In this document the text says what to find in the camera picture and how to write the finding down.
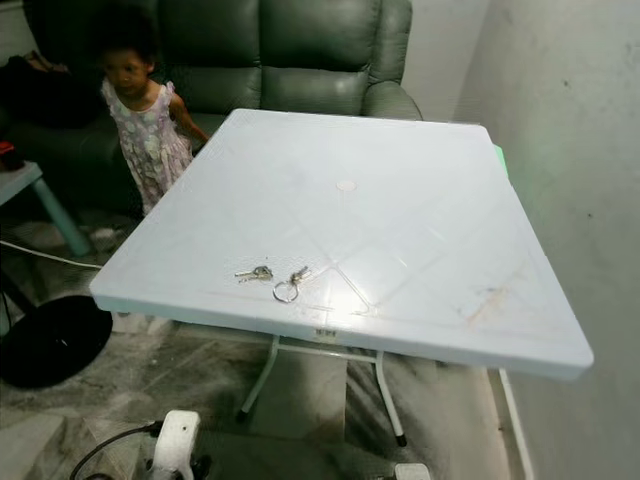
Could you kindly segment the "teal side table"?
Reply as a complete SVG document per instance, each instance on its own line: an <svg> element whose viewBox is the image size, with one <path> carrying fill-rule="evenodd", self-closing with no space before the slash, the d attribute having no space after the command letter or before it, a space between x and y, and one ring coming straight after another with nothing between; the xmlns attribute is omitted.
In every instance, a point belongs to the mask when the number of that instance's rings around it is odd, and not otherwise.
<svg viewBox="0 0 640 480"><path fill-rule="evenodd" d="M38 197L38 201L49 214L52 224L59 229L61 237L67 242L73 255L84 256L91 251L91 243L77 227L73 216L61 205L59 198L51 191L49 184L44 179L44 173L40 165L26 163L22 168L12 172L0 173L0 205L12 200L15 195L24 189L32 189Z"/></svg>

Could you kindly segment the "red and black object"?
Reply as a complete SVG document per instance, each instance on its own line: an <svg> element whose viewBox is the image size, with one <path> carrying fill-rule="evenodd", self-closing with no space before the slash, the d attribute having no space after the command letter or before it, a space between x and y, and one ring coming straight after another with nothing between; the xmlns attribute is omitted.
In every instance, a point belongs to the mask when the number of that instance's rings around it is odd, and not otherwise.
<svg viewBox="0 0 640 480"><path fill-rule="evenodd" d="M17 150L14 143L9 141L0 142L0 172L18 172L26 165L26 157Z"/></svg>

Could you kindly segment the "black round stand base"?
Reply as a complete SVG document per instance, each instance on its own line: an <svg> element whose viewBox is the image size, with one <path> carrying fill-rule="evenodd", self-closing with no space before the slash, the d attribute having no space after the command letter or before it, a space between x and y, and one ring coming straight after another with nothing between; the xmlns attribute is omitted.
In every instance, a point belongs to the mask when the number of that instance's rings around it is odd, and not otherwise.
<svg viewBox="0 0 640 480"><path fill-rule="evenodd" d="M91 365L111 332L113 316L91 297L42 303L1 339L0 379L19 389L54 387Z"/></svg>

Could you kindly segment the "black bag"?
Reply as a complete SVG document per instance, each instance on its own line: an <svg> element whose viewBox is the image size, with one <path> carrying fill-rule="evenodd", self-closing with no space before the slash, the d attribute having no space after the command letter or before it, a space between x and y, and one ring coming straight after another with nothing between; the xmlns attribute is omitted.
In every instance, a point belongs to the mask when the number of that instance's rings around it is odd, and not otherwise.
<svg viewBox="0 0 640 480"><path fill-rule="evenodd" d="M60 129L84 127L105 109L97 93L36 51L0 68L0 105L10 119Z"/></svg>

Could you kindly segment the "child in floral dress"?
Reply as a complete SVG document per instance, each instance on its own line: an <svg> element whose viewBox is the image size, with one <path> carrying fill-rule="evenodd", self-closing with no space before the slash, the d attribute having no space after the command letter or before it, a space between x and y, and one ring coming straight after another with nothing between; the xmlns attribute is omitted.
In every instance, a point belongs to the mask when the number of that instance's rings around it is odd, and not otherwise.
<svg viewBox="0 0 640 480"><path fill-rule="evenodd" d="M145 9L110 3L97 19L92 41L104 73L101 93L148 214L210 136L195 123L172 82L151 78L159 47Z"/></svg>

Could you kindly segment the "small silver key bunch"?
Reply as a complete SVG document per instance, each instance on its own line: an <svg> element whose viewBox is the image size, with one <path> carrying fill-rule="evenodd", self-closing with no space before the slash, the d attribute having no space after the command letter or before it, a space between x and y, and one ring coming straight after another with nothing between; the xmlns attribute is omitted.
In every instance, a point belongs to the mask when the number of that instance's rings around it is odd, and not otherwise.
<svg viewBox="0 0 640 480"><path fill-rule="evenodd" d="M247 271L238 271L238 273L234 274L234 278L236 278L239 283L271 282L271 280L274 279L274 273L269 266L260 265Z"/></svg>

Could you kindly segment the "green leather sofa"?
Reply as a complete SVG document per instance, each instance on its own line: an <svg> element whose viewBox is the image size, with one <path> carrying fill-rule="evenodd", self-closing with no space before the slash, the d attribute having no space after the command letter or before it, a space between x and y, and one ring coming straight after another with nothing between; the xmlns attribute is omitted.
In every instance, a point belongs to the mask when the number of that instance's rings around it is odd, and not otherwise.
<svg viewBox="0 0 640 480"><path fill-rule="evenodd" d="M172 81L209 134L241 108L422 120L401 84L410 0L24 0L38 51L67 65L79 90L99 104L92 32L113 3L146 12L159 46L152 78ZM142 218L105 111L77 128L3 113L1 133L41 166L70 209Z"/></svg>

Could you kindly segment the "white plastic folding table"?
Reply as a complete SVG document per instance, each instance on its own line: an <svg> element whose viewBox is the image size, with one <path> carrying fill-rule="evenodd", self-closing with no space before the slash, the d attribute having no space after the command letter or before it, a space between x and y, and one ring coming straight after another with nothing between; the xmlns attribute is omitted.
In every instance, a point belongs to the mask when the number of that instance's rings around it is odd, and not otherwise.
<svg viewBox="0 0 640 480"><path fill-rule="evenodd" d="M260 265L271 282L234 278ZM297 301L275 301L303 266ZM594 362L481 125L233 111L90 291L123 314L547 378Z"/></svg>

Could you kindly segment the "white metal table legs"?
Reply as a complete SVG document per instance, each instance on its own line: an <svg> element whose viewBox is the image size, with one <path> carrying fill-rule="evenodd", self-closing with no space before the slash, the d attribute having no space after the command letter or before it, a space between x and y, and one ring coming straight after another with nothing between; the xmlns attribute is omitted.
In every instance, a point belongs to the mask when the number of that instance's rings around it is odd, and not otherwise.
<svg viewBox="0 0 640 480"><path fill-rule="evenodd" d="M274 369L276 357L278 357L280 352L343 358L343 360L347 361L371 364L372 370L375 372L376 384L378 384L381 401L384 403L390 425L392 425L393 433L396 435L396 443L398 447L407 447L407 436L404 435L401 417L399 417L396 401L394 401L393 394L390 393L390 383L387 380L387 353L379 351L379 349L374 349L371 355L370 353L353 353L349 347L321 346L319 343L306 342L306 340L301 339L293 339L293 342L289 342L289 340L282 337L282 335L273 335L273 337L271 337L268 361L266 361L264 367L262 367L255 384L253 384L250 389L250 393L247 394L241 407L236 411L237 422L244 422L247 420L247 417L250 416L253 404L255 404L256 399L259 398L262 388L265 387L266 380L269 379L270 372Z"/></svg>

